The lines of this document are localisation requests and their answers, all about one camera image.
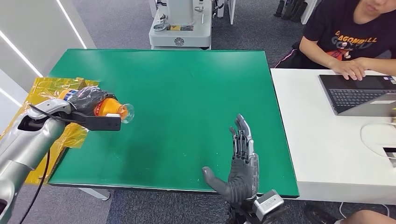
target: orange bottle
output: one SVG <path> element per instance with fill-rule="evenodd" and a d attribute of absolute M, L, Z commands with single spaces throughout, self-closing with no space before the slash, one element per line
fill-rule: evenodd
<path fill-rule="evenodd" d="M 109 113 L 119 114 L 121 122 L 128 123 L 134 118 L 134 107 L 131 104 L 122 105 L 116 99 L 107 98 L 93 109 L 95 116 L 106 116 Z"/>
<path fill-rule="evenodd" d="M 66 89 L 59 94 L 59 98 L 68 100 L 77 90 Z M 93 109 L 95 116 L 106 116 L 109 113 L 119 114 L 122 123 L 129 123 L 134 118 L 134 107 L 131 104 L 120 104 L 114 98 L 107 98 L 98 103 Z"/>

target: robotic arm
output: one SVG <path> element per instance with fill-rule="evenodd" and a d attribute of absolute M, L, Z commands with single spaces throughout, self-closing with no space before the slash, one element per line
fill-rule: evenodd
<path fill-rule="evenodd" d="M 8 222 L 29 172 L 37 168 L 69 123 L 78 123 L 91 131 L 120 130 L 120 115 L 93 116 L 95 106 L 106 98 L 115 96 L 98 87 L 86 87 L 66 100 L 50 99 L 30 105 L 15 119 L 0 140 L 0 224 Z M 250 128 L 240 114 L 235 124 L 237 131 L 230 128 L 233 155 L 228 182 L 215 177 L 209 167 L 202 168 L 205 181 L 231 204 L 236 223 L 269 223 L 285 208 L 283 199 L 274 190 L 257 196 L 259 162 Z"/>
<path fill-rule="evenodd" d="M 250 127 L 238 114 L 235 119 L 237 131 L 230 127 L 233 135 L 233 155 L 228 182 L 215 177 L 209 167 L 203 167 L 206 183 L 222 195 L 231 205 L 235 223 L 271 223 L 287 207 L 275 190 L 257 196 L 259 183 L 259 158 L 253 149 Z"/>
<path fill-rule="evenodd" d="M 37 168 L 69 123 L 78 123 L 92 131 L 120 130 L 121 118 L 118 114 L 111 114 L 110 117 L 86 115 L 101 100 L 109 97 L 115 98 L 108 92 L 96 89 L 88 102 L 82 94 L 76 94 L 71 100 L 73 103 L 50 99 L 36 106 L 31 105 L 15 119 L 0 140 L 0 224 L 8 222 L 29 172 Z"/>

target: black t-shirt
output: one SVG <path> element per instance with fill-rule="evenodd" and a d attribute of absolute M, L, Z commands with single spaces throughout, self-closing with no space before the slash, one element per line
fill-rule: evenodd
<path fill-rule="evenodd" d="M 322 0 L 308 20 L 304 36 L 342 60 L 375 58 L 390 50 L 396 58 L 396 10 L 365 23 L 354 22 L 359 0 Z"/>

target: green table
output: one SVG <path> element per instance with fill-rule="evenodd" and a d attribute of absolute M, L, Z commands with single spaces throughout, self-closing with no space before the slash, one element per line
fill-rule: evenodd
<path fill-rule="evenodd" d="M 263 51 L 70 49 L 49 76 L 97 80 L 135 107 L 121 131 L 89 132 L 69 149 L 52 185 L 212 191 L 201 168 L 227 179 L 228 128 L 241 113 L 259 155 L 259 192 L 298 196 Z"/>

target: person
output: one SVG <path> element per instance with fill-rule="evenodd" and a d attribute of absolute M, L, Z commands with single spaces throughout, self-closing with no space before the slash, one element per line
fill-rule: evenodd
<path fill-rule="evenodd" d="M 341 220 L 314 205 L 307 205 L 304 213 L 312 224 L 396 224 L 396 220 L 370 210 L 360 210 Z"/>
<path fill-rule="evenodd" d="M 396 0 L 322 0 L 303 35 L 276 68 L 329 68 L 353 80 L 365 70 L 396 75 Z M 391 59 L 376 59 L 388 50 Z"/>

